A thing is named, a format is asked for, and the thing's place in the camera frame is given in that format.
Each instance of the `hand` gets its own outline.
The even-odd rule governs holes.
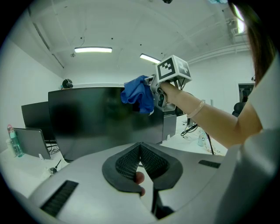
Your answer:
[[[180,93],[180,90],[168,82],[161,83],[160,88],[166,94],[167,102],[175,104],[176,97]]]
[[[145,179],[144,173],[136,172],[136,180],[135,180],[136,184],[143,183],[144,179]],[[146,191],[143,187],[141,187],[141,188],[142,188],[141,196],[143,196]]]

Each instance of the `white table surface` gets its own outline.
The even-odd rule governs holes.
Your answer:
[[[210,149],[208,141],[206,142],[206,146],[203,147],[197,144],[199,134],[198,130],[193,133],[186,134],[185,137],[182,137],[180,135],[186,127],[186,124],[184,123],[186,120],[186,115],[178,117],[176,134],[169,140],[163,141],[161,145],[182,151],[211,154],[206,149],[206,147]],[[217,155],[224,156],[227,152],[227,149],[217,141],[213,139],[211,141],[214,147],[214,152]],[[28,198],[42,182],[49,178],[49,175],[45,171],[45,167],[55,167],[60,159],[61,162],[57,167],[57,171],[68,164],[67,162],[65,162],[60,152],[51,155],[51,159],[42,161],[38,157],[30,156],[27,154],[25,154],[21,158],[12,157],[10,152],[8,150],[5,150],[0,153],[0,168],[1,173],[8,186]],[[146,180],[143,185],[148,184],[152,186],[151,181],[150,183],[147,183],[148,176],[146,175],[145,170],[139,169],[139,171],[145,173],[146,176]],[[147,188],[148,187],[146,187],[146,196],[144,196],[143,199],[147,198],[149,195],[149,193],[147,192]]]
[[[45,167],[55,167],[60,159],[57,171],[68,164],[60,151],[51,155],[51,159],[42,161],[39,157],[28,154],[20,158],[12,157],[10,151],[6,149],[0,153],[1,174],[10,188],[28,198],[49,177]]]
[[[181,133],[186,128],[186,122],[187,122],[187,116],[182,115],[177,117],[177,124],[176,124],[176,134],[172,136],[169,140],[164,140],[162,142],[162,146],[166,146],[173,149],[178,149],[182,151],[187,152],[195,152],[195,153],[202,153],[202,154],[212,154],[211,153],[211,147],[209,144],[208,139],[206,139],[206,145],[199,146],[197,144],[198,142],[198,136],[199,136],[199,129],[193,133],[188,133],[184,137],[181,136]],[[211,138],[211,143],[213,147],[213,151],[216,155],[222,155],[225,156],[227,153],[227,148],[225,148],[223,145],[218,143],[215,139]]]

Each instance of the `blue cloth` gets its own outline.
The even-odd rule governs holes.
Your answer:
[[[150,86],[144,85],[143,81],[148,76],[139,76],[136,79],[124,84],[124,91],[121,93],[123,103],[134,104],[139,102],[140,113],[151,113],[154,110],[154,98]]]

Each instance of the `finger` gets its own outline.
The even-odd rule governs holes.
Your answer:
[[[146,190],[145,188],[141,187],[142,188],[142,192],[141,192],[141,197],[146,193]]]
[[[144,181],[144,179],[145,179],[144,173],[136,172],[136,180],[135,180],[136,184],[142,183]]]

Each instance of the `fluorescent light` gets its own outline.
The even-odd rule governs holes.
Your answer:
[[[156,64],[158,64],[158,63],[161,62],[160,60],[155,59],[155,58],[150,57],[150,56],[145,55],[145,54],[141,54],[141,55],[140,55],[140,58],[146,59],[146,60],[151,61],[151,62],[154,62],[154,63],[156,63]]]
[[[233,6],[234,6],[235,13],[236,13],[237,17],[238,17],[240,20],[244,21],[244,18],[243,18],[243,16],[241,15],[239,9],[238,9],[235,5],[233,5]]]
[[[75,49],[76,53],[81,52],[107,52],[111,53],[112,48],[111,47],[76,47]]]
[[[245,24],[240,19],[237,19],[238,33],[243,33],[245,30]]]

